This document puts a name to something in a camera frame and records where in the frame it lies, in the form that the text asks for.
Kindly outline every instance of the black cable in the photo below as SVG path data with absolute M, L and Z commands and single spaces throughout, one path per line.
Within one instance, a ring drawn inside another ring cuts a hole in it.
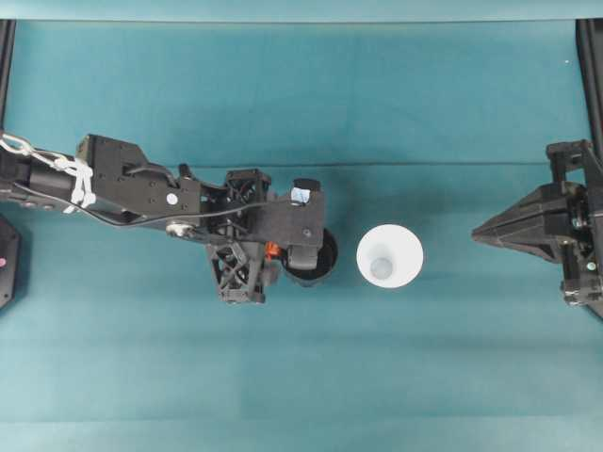
M 232 215 L 232 214 L 236 214 L 237 212 L 243 212 L 244 210 L 263 207 L 265 205 L 268 205 L 269 203 L 275 203 L 275 202 L 252 202 L 251 204 L 245 204 L 245 205 L 241 205 L 239 207 L 235 207 L 235 208 L 227 209 L 227 210 L 220 210 L 218 212 L 206 212 L 204 214 L 164 215 L 162 217 L 147 218 L 147 219 L 142 219 L 139 221 L 121 222 L 121 221 L 115 221 L 113 219 L 107 218 L 101 214 L 97 214 L 96 212 L 92 212 L 91 210 L 84 208 L 81 205 L 78 205 L 74 202 L 63 200 L 62 198 L 59 198 L 57 196 L 42 193 L 41 191 L 34 190 L 33 188 L 30 188 L 28 186 L 22 186 L 18 182 L 13 183 L 13 185 L 31 195 L 46 198 L 48 200 L 52 200 L 55 202 L 62 202 L 64 204 L 68 204 L 68 205 L 74 207 L 75 209 L 83 212 L 84 214 L 88 215 L 89 217 L 92 217 L 98 221 L 101 221 L 105 224 L 108 224 L 108 225 L 116 227 L 116 228 L 135 228 L 138 226 L 144 226 L 147 224 L 157 223 L 159 221 L 166 221 L 169 219 L 223 217 L 225 215 Z

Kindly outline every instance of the teal table surface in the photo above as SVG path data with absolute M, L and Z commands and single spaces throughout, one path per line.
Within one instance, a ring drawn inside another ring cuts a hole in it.
M 6 127 L 88 132 L 221 182 L 319 179 L 340 258 L 313 289 L 220 303 L 204 249 L 3 206 L 24 236 L 0 313 L 0 448 L 595 451 L 603 323 L 561 269 L 470 231 L 589 136 L 573 22 L 20 23 Z M 363 233 L 401 223 L 420 276 L 369 285 Z

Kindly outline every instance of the orange part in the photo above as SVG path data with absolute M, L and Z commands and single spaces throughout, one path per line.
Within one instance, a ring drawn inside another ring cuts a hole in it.
M 267 242 L 265 250 L 267 261 L 271 261 L 274 257 L 279 257 L 282 252 L 281 247 L 274 242 Z

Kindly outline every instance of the white cup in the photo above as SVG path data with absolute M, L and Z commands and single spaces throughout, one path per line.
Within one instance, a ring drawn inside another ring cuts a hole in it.
M 362 237 L 356 262 L 371 284 L 394 289 L 408 284 L 421 272 L 423 247 L 408 229 L 398 224 L 382 224 Z

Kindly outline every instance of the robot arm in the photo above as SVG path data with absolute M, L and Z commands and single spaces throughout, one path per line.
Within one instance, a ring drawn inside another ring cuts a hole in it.
M 337 247 L 324 229 L 317 181 L 298 179 L 277 196 L 269 176 L 244 169 L 228 171 L 216 186 L 197 180 L 187 165 L 174 177 L 136 144 L 95 135 L 84 138 L 75 157 L 6 133 L 0 147 L 0 201 L 80 211 L 114 227 L 153 228 L 204 244 L 224 301 L 264 302 L 279 262 L 305 286 L 334 266 Z

